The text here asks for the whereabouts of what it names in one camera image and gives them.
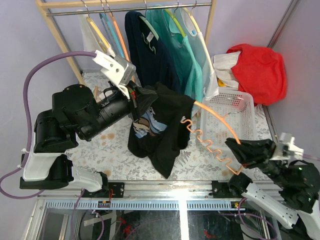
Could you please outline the black t shirt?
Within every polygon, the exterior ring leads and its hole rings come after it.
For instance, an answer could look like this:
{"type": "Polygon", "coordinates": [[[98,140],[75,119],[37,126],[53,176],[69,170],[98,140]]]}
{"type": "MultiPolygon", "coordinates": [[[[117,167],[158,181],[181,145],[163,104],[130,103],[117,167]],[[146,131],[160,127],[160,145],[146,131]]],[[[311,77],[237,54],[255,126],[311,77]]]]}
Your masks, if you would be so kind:
{"type": "Polygon", "coordinates": [[[155,100],[139,121],[130,126],[129,151],[138,158],[148,157],[164,178],[171,175],[175,159],[190,140],[182,120],[189,120],[195,100],[175,92],[160,82],[147,86],[157,93],[155,100]]]}

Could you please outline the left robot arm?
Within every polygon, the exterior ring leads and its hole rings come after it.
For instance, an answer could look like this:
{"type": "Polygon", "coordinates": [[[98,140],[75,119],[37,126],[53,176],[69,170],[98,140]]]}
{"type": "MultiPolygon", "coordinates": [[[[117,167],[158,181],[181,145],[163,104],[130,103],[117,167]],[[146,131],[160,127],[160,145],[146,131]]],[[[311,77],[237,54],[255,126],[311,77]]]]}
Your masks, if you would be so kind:
{"type": "Polygon", "coordinates": [[[95,136],[126,116],[137,122],[158,99],[155,90],[125,86],[125,96],[116,86],[103,91],[96,101],[90,88],[74,84],[52,95],[52,108],[38,114],[33,129],[33,144],[20,178],[20,189],[85,189],[89,195],[105,197],[108,177],[75,166],[65,152],[76,148],[77,139],[91,141],[95,136]]]}

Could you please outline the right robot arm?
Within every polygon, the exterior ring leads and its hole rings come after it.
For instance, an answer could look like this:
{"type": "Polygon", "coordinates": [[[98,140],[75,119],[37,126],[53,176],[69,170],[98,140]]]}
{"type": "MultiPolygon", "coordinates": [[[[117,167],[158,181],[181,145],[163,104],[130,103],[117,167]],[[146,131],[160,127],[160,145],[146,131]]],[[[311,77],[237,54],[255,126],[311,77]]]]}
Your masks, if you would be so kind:
{"type": "Polygon", "coordinates": [[[295,138],[282,133],[278,142],[271,139],[239,140],[227,138],[225,144],[245,169],[258,168],[280,190],[284,203],[267,195],[243,172],[228,181],[233,197],[244,197],[272,215],[291,235],[301,239],[320,238],[320,172],[303,159],[304,150],[295,138]]]}

